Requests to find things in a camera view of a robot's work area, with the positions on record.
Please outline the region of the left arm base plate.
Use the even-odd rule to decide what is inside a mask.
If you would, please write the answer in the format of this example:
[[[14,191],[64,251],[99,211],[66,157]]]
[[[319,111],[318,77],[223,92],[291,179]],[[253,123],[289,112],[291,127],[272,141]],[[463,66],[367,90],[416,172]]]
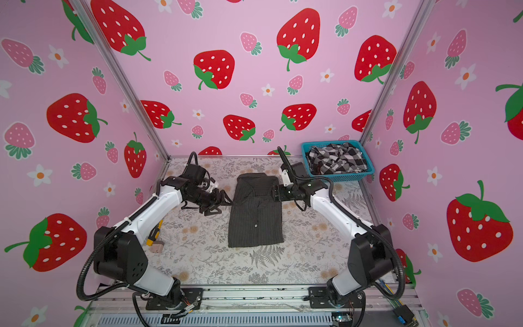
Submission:
[[[199,287],[177,288],[167,296],[152,296],[146,305],[147,311],[181,311],[186,307],[191,310],[199,310],[204,289]]]

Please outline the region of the black white checkered shirt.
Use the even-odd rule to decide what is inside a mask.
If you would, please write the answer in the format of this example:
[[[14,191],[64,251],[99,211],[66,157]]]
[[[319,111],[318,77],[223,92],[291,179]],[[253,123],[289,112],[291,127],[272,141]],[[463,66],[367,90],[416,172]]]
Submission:
[[[306,159],[315,175],[355,174],[369,169],[362,151],[350,143],[312,146]]]

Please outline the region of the small wooden block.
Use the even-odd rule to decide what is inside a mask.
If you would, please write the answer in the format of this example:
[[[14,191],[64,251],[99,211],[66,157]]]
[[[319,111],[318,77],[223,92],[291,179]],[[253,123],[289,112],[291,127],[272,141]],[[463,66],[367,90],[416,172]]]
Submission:
[[[163,252],[163,249],[165,247],[165,244],[163,241],[155,241],[152,243],[152,245],[150,246],[150,251],[152,253],[162,253]]]

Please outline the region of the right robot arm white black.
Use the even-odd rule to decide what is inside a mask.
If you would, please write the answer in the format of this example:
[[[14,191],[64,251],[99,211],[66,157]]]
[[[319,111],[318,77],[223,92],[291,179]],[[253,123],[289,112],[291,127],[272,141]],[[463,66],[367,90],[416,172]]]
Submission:
[[[276,202],[303,201],[322,214],[350,241],[347,268],[327,282],[326,291],[334,306],[341,306],[350,296],[370,287],[400,264],[394,263],[389,230],[361,221],[332,194],[322,182],[280,184],[272,188]]]

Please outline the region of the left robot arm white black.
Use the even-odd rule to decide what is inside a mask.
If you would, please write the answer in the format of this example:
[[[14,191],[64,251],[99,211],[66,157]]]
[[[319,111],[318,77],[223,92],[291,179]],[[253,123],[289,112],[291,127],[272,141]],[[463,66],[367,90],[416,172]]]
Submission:
[[[205,189],[182,177],[159,181],[157,191],[137,211],[114,227],[102,227],[95,233],[95,273],[143,294],[179,294],[179,282],[152,267],[142,245],[171,210],[190,202],[205,216],[220,214],[221,207],[232,205],[227,193],[214,185]]]

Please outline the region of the yellow black handled tool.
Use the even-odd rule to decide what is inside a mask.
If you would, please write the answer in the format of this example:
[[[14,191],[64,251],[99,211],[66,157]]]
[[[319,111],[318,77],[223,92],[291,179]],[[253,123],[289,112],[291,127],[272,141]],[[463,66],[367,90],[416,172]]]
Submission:
[[[155,225],[155,227],[149,233],[148,238],[147,238],[147,245],[148,246],[152,246],[154,244],[154,242],[159,238],[159,234],[161,232],[162,224],[163,224],[163,219],[159,223],[157,223]]]

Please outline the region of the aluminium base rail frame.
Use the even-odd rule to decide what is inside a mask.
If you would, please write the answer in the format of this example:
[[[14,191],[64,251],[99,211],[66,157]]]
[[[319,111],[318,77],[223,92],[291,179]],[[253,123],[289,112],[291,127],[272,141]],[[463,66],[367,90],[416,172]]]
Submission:
[[[430,326],[426,310],[409,286],[403,298],[386,299],[374,287],[353,303],[334,307],[322,297],[323,285],[189,285],[183,304],[168,309],[157,300],[132,300],[132,291],[117,290],[93,301],[77,326],[403,326],[395,313],[406,306],[413,326]]]

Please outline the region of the teal plastic basket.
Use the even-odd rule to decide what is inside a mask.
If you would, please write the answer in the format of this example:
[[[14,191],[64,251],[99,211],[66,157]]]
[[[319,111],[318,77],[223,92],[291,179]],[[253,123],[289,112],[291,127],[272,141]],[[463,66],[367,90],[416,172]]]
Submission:
[[[364,158],[367,160],[367,162],[369,164],[369,169],[366,172],[355,173],[355,174],[331,174],[331,175],[312,174],[310,167],[309,167],[309,163],[306,159],[306,154],[310,151],[312,146],[325,147],[326,145],[331,144],[331,143],[334,143],[334,144],[350,143],[350,144],[354,145],[354,147],[356,147],[357,149],[362,151]],[[366,153],[364,147],[356,140],[309,142],[309,143],[302,143],[301,147],[302,147],[302,156],[303,156],[303,160],[305,162],[306,171],[312,177],[325,177],[325,178],[329,178],[330,180],[332,180],[334,182],[346,182],[346,181],[360,181],[363,178],[365,178],[369,175],[373,175],[375,173],[375,168],[374,168],[368,154]]]

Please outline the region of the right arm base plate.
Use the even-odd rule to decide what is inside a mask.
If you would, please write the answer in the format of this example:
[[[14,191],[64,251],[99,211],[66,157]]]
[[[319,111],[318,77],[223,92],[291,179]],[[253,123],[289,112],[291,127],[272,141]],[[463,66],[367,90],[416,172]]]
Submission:
[[[355,292],[340,296],[327,286],[310,287],[306,297],[313,309],[352,309],[363,308],[362,294]]]

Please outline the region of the dark grey pinstriped shirt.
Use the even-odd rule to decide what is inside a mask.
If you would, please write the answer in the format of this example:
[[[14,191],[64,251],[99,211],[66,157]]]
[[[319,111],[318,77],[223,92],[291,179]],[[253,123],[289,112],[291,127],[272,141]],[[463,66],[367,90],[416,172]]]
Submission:
[[[272,197],[279,184],[264,173],[241,174],[236,180],[228,226],[228,247],[244,248],[284,242],[282,205]]]

